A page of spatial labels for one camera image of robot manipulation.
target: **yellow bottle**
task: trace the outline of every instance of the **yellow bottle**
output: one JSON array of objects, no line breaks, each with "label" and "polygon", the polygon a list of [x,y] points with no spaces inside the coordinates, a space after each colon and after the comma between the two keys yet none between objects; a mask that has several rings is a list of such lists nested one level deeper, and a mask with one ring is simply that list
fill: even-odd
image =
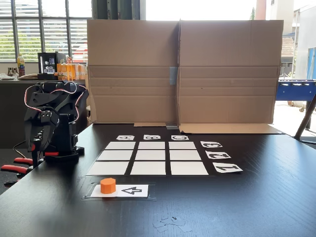
[{"label": "yellow bottle", "polygon": [[18,68],[19,68],[19,77],[24,76],[25,75],[24,58],[22,57],[21,53],[18,56]]}]

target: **bottle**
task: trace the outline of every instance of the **bottle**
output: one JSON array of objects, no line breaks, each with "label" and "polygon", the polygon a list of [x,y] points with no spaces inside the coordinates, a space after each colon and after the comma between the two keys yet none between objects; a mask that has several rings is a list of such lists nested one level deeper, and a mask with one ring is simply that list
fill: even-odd
[{"label": "bottle", "polygon": [[19,77],[25,75],[25,67],[24,67],[24,58],[22,57],[22,54],[19,54],[18,57],[18,68],[19,68]]},{"label": "bottle", "polygon": [[19,77],[18,68],[14,68],[13,75],[16,76],[17,78]]},{"label": "bottle", "polygon": [[12,76],[12,68],[8,68],[8,74],[7,74],[9,77]]}]

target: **cardboard wall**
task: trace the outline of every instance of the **cardboard wall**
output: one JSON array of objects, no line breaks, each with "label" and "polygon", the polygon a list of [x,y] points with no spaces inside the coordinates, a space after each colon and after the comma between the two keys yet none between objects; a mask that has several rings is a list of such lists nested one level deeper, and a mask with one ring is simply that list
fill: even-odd
[{"label": "cardboard wall", "polygon": [[93,122],[272,123],[283,21],[87,24]]},{"label": "cardboard wall", "polygon": [[181,21],[179,124],[272,123],[282,21]]},{"label": "cardboard wall", "polygon": [[168,67],[90,66],[93,122],[175,122]]},{"label": "cardboard wall", "polygon": [[179,22],[87,24],[92,121],[176,122]]}]

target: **white card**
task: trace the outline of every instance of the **white card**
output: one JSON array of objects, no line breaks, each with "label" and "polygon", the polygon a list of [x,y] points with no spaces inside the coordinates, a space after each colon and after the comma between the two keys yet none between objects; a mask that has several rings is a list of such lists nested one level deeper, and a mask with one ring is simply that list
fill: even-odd
[{"label": "white card", "polygon": [[157,140],[160,139],[158,135],[144,135],[144,140]]},{"label": "white card", "polygon": [[120,136],[117,137],[117,140],[133,141],[134,140],[134,136],[131,136],[131,135],[120,135]]},{"label": "white card", "polygon": [[91,198],[146,198],[148,197],[148,184],[116,184],[116,191],[112,194],[101,193],[101,185],[96,185]]},{"label": "white card", "polygon": [[131,175],[165,175],[164,161],[135,161]]},{"label": "white card", "polygon": [[133,150],[136,142],[110,142],[105,150]]},{"label": "white card", "polygon": [[133,150],[103,151],[98,160],[130,160]]},{"label": "white card", "polygon": [[164,150],[164,142],[139,142],[138,149],[144,150]]},{"label": "white card", "polygon": [[169,142],[171,150],[196,150],[194,142]]},{"label": "white card", "polygon": [[203,162],[172,161],[172,175],[208,175]]},{"label": "white card", "polygon": [[197,150],[170,150],[170,160],[201,160]]},{"label": "white card", "polygon": [[128,161],[121,162],[95,162],[87,175],[123,175],[128,166]]},{"label": "white card", "polygon": [[175,141],[183,141],[183,140],[188,140],[189,138],[188,138],[188,136],[172,135],[171,139],[175,140]]},{"label": "white card", "polygon": [[164,150],[138,150],[136,160],[166,160]]},{"label": "white card", "polygon": [[235,164],[226,164],[226,163],[213,163],[217,172],[220,173],[231,173],[231,172],[238,172],[242,171],[237,165]]},{"label": "white card", "polygon": [[223,147],[218,142],[201,142],[201,144],[205,148]]},{"label": "white card", "polygon": [[206,155],[210,159],[229,159],[231,158],[226,152],[208,152],[205,151]]}]

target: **printed number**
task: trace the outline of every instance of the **printed number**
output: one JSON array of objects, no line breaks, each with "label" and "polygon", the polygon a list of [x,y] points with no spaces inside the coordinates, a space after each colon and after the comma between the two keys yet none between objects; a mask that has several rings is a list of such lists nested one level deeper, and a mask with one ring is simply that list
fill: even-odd
[{"label": "printed number", "polygon": [[160,139],[160,136],[158,135],[144,135],[144,140],[156,140]]},{"label": "printed number", "polygon": [[201,144],[203,147],[206,147],[206,148],[223,147],[218,142],[201,142]]},{"label": "printed number", "polygon": [[172,140],[188,140],[187,136],[171,136]]},{"label": "printed number", "polygon": [[205,151],[210,159],[228,159],[231,158],[226,152],[208,152]]},{"label": "printed number", "polygon": [[117,137],[117,140],[134,140],[134,136],[125,136],[125,135],[121,135]]},{"label": "printed number", "polygon": [[237,165],[235,164],[226,164],[226,163],[213,163],[215,169],[219,173],[230,173],[230,172],[238,172],[242,171]]}]

